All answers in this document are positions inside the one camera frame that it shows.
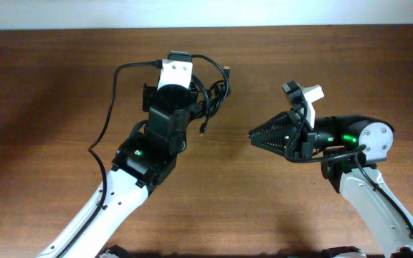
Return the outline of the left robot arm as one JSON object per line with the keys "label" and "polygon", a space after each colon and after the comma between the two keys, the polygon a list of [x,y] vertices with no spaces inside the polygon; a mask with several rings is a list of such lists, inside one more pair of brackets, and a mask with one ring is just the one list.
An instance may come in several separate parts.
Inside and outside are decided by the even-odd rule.
{"label": "left robot arm", "polygon": [[196,107],[192,59],[187,52],[172,51],[153,62],[161,74],[157,86],[143,90],[148,118],[135,124],[97,190],[39,257],[95,257],[172,172],[187,147],[186,129]]}

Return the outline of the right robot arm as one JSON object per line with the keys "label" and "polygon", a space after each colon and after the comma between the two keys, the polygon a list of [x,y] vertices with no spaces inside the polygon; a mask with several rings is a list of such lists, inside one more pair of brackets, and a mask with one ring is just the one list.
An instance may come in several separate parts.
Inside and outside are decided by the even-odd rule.
{"label": "right robot arm", "polygon": [[390,123],[362,115],[317,118],[320,85],[290,81],[282,89],[290,109],[252,129],[255,147],[291,163],[319,163],[323,177],[352,205],[385,257],[413,257],[413,216],[387,186],[379,162],[394,141]]}

